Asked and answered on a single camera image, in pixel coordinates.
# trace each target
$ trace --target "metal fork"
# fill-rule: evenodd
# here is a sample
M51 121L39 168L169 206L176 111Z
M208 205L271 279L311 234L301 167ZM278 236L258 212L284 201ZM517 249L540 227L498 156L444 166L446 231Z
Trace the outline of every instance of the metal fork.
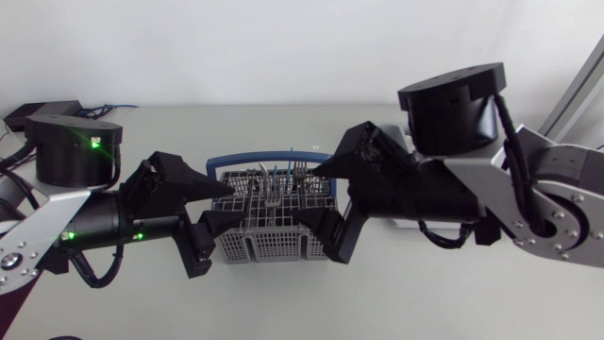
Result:
M304 181L306 180L307 174L307 163L305 161L295 161L294 170L292 171L294 177L294 187L292 189L297 190L299 194L303 194L306 189L304 187Z
M271 177L268 175L268 170L266 170L266 166L264 164L259 163L260 170L264 175L264 206L266 208L274 208L281 205L281 191L278 180L271 180ZM274 172L273 176L275 179L277 178L277 171Z

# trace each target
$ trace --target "gray plastic basket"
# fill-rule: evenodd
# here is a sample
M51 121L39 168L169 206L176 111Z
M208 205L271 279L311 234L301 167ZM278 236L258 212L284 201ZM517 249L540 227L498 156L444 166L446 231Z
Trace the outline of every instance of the gray plastic basket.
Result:
M331 194L332 181L319 178L307 171L304 185L295 187L287 180L287 170L279 169L269 175L271 183L280 191L280 204L266 207L265 177L259 170L231 171L221 181L235 189L232 196L215 201L215 211L246 212L247 218L239 227L232 228L218 238L219 248L229 264L246 264L307 260L325 260L323 245L297 220L291 211L327 207L337 209Z

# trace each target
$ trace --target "green led light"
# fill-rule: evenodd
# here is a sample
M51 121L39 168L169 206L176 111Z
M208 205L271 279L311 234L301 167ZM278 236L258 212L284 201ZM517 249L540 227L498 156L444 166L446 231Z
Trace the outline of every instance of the green led light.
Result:
M101 146L101 137L91 137L91 146L92 148L97 148Z

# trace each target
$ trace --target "black box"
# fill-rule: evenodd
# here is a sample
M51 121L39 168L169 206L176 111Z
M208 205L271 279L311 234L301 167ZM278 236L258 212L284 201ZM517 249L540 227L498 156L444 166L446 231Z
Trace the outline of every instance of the black box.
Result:
M74 116L82 106L77 100L67 100L46 103L27 103L4 118L8 127L17 132L25 129L25 118L30 115L41 116L48 114Z

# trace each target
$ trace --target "white wall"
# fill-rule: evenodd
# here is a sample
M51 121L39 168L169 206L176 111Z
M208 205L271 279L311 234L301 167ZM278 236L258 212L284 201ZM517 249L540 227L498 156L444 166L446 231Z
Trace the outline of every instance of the white wall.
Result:
M504 61L537 128L603 33L592 1L3 1L0 115L85 106L395 104L414 81Z

